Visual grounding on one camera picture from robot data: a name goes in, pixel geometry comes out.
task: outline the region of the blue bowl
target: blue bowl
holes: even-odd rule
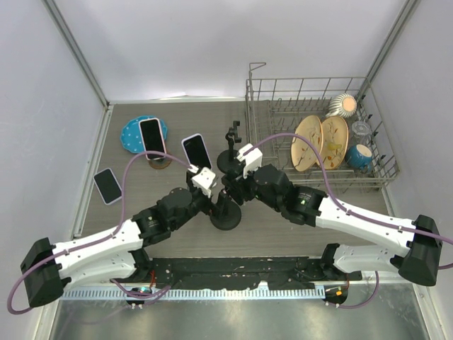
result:
[[[141,120],[155,118],[153,115],[141,115],[135,119],[132,119],[124,128],[121,130],[120,141],[122,147],[127,151],[130,151],[133,154],[139,154],[144,151],[142,137],[140,136],[140,127],[139,122]],[[164,135],[164,140],[167,139],[167,125],[165,125],[162,119],[159,119],[162,127],[162,134]]]

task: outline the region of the black smartphone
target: black smartphone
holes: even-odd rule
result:
[[[181,144],[190,164],[196,165],[199,168],[206,167],[212,169],[210,156],[207,153],[206,144],[201,134],[196,133],[184,138]]]
[[[162,134],[161,122],[158,118],[141,120],[139,122],[140,134],[146,151],[160,151],[166,153],[164,135]],[[146,155],[148,160],[162,159],[162,156],[153,154]]]
[[[94,175],[94,183],[106,205],[113,204],[121,199],[121,187],[113,174],[112,169],[107,168]]]

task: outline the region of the metal dish drying rack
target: metal dish drying rack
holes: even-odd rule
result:
[[[334,189],[346,192],[349,188],[381,188],[393,181],[399,173],[398,164],[391,150],[379,108],[368,80],[364,77],[330,78],[253,78],[253,71],[266,63],[250,63],[246,81],[247,138],[252,144],[281,132],[293,132],[301,120],[317,115],[321,121],[328,112],[331,99],[348,93],[357,100],[357,113],[346,121],[348,127],[357,121],[366,122],[371,134],[355,136],[349,129],[348,148],[363,144],[372,151],[372,170],[363,173],[350,168],[345,161],[328,170],[328,180]],[[306,171],[297,171],[291,160],[291,137],[279,138],[261,147],[263,164],[273,164],[282,169],[296,184],[323,186],[321,169],[315,164]]]

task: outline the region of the white wall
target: white wall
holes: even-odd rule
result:
[[[433,217],[441,234],[448,237],[453,237],[451,13],[451,1],[421,1],[374,83],[401,167],[390,185],[396,213]],[[453,248],[444,244],[441,264],[450,262]],[[450,337],[452,280],[452,270],[441,271],[434,289]]]
[[[111,101],[243,96],[263,77],[364,76],[404,0],[57,0]]]
[[[6,297],[36,239],[68,236],[102,108],[41,1],[2,1],[0,51],[0,330],[29,340],[38,311]]]

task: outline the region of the white mug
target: white mug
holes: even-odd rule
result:
[[[343,93],[331,99],[326,117],[339,115],[342,118],[352,117],[357,110],[357,102],[350,94]]]

